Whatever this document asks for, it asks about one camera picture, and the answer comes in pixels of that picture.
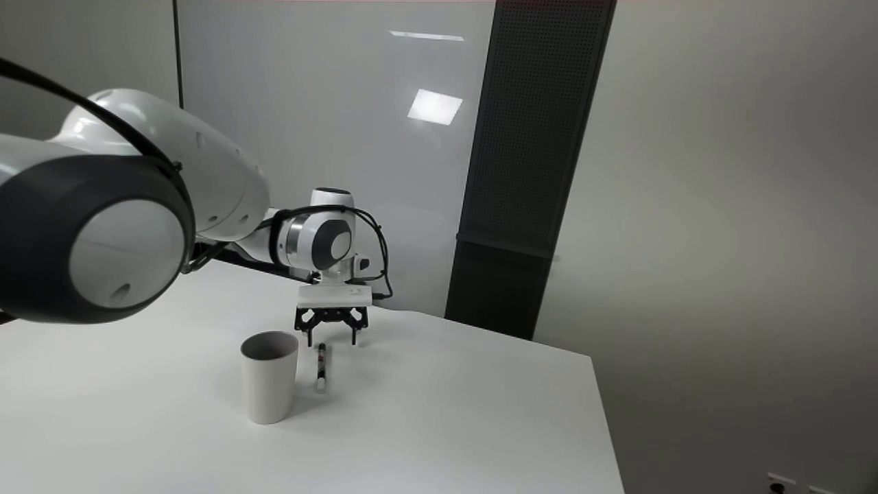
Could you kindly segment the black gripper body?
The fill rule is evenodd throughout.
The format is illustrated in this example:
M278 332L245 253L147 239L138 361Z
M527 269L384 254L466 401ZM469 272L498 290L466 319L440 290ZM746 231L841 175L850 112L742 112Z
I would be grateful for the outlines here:
M362 323L369 327L369 308L374 290L369 286L302 286L297 290L293 330L306 323Z

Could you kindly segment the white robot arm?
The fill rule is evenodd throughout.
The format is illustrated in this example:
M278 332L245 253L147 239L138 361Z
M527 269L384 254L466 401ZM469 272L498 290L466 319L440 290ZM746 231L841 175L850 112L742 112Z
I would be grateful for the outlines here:
M72 103L44 140L0 136L0 312L104 323L222 258L302 273L293 327L369 327L365 216L337 187L280 209L260 168L192 112L131 88L81 96L15 61L0 74Z

